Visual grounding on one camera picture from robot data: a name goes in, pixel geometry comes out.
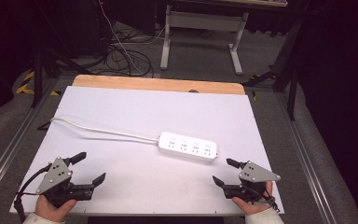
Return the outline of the aluminium rail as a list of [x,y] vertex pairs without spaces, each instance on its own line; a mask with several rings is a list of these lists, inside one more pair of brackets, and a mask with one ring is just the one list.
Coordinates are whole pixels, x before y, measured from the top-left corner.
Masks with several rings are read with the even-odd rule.
[[0,181],[56,83],[56,79],[46,81],[42,88],[42,98],[35,107],[31,107],[33,96],[20,95],[0,108]]
[[284,114],[286,123],[289,126],[290,133],[295,140],[296,154],[302,166],[304,175],[308,181],[312,197],[318,207],[321,218],[324,224],[337,224],[336,218],[332,213],[332,209],[330,207],[329,202],[326,199],[324,189],[312,165],[308,151],[300,136],[296,123],[292,121],[289,117],[289,113],[287,112],[287,104],[285,102],[284,96],[282,93],[276,93],[276,98]]

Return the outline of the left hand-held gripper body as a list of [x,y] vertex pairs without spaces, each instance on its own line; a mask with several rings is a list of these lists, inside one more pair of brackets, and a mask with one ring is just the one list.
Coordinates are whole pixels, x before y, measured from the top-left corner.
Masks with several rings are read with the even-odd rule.
[[69,169],[70,159],[57,157],[35,191],[38,195],[44,195],[55,207],[69,200],[89,201],[93,195],[92,184],[75,185],[71,182],[73,172]]

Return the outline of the white power strip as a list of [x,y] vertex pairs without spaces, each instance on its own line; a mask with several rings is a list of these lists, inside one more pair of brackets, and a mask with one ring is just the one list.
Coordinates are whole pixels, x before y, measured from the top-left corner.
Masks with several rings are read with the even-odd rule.
[[167,154],[196,161],[213,162],[218,157],[213,141],[164,132],[158,137],[158,149]]

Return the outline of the yellow black hazard tape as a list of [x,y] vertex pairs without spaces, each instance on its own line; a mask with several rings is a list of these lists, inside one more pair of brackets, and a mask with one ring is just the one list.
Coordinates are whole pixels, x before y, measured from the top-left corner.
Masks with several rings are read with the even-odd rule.
[[34,89],[29,89],[29,85],[31,83],[31,80],[34,78],[34,71],[31,70],[22,80],[20,86],[17,88],[16,93],[17,94],[31,94],[34,95]]

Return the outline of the black tripod stand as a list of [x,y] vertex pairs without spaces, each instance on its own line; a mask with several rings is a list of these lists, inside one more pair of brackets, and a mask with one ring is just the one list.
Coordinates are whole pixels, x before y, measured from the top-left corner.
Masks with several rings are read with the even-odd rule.
[[293,48],[296,44],[297,35],[300,31],[302,21],[303,20],[301,18],[296,19],[274,64],[270,67],[270,70],[259,77],[251,78],[249,81],[243,83],[244,87],[251,87],[267,80],[268,78],[276,77],[275,82],[272,85],[272,89],[275,92],[283,92],[286,86],[290,85],[288,103],[286,107],[290,120],[295,119],[294,108],[296,101],[296,86],[298,81],[296,66],[294,65]]
[[35,89],[32,107],[43,97],[43,72],[48,78],[61,75],[59,63],[78,74],[88,74],[86,65],[75,59],[91,55],[90,35],[93,11],[91,0],[27,0],[28,25],[34,47]]

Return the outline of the person's right hand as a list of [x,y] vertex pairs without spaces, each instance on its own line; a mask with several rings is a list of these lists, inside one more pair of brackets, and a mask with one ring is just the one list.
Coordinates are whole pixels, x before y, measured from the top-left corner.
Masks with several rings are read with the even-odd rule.
[[[265,186],[266,186],[265,195],[271,196],[273,183],[271,181],[267,181]],[[240,210],[243,211],[244,214],[247,216],[254,215],[270,209],[270,205],[268,205],[267,203],[256,203],[256,204],[247,203],[246,201],[238,197],[233,197],[231,201],[234,202],[240,208]]]

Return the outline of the person's left hand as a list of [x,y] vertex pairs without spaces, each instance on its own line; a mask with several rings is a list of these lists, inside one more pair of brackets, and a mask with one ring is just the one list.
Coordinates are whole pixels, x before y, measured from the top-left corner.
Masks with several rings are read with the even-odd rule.
[[36,201],[34,213],[46,220],[63,222],[66,215],[75,207],[76,200],[69,200],[59,208],[49,203],[44,195],[40,195]]

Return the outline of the white board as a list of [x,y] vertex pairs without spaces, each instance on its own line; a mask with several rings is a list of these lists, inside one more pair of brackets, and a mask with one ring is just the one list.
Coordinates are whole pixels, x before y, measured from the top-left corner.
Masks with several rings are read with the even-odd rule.
[[[155,140],[163,132],[214,141],[218,157],[162,153]],[[248,97],[233,94],[69,87],[28,173],[80,152],[87,157],[72,166],[74,183],[105,173],[74,209],[85,216],[236,216],[213,175],[239,184],[227,159],[270,167]]]

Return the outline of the white metal desk frame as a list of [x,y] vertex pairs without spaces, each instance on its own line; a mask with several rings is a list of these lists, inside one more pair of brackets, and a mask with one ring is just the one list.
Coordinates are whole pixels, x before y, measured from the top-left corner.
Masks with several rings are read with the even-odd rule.
[[233,43],[228,44],[228,51],[236,75],[243,73],[240,58],[238,55],[238,47],[244,32],[245,25],[249,14],[243,13],[239,17],[210,15],[190,12],[177,12],[172,10],[172,6],[166,6],[166,19],[164,26],[164,42],[160,60],[160,69],[167,70],[170,55],[170,32],[171,28],[189,28],[204,29],[212,31],[235,32],[236,38]]

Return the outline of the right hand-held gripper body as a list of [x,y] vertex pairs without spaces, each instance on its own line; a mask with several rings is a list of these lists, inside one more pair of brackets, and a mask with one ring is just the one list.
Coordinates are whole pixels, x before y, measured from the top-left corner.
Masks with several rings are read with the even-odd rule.
[[247,161],[243,169],[239,168],[239,185],[223,186],[223,192],[227,199],[241,198],[247,203],[275,204],[273,196],[265,195],[267,181],[279,181],[281,177],[266,168]]

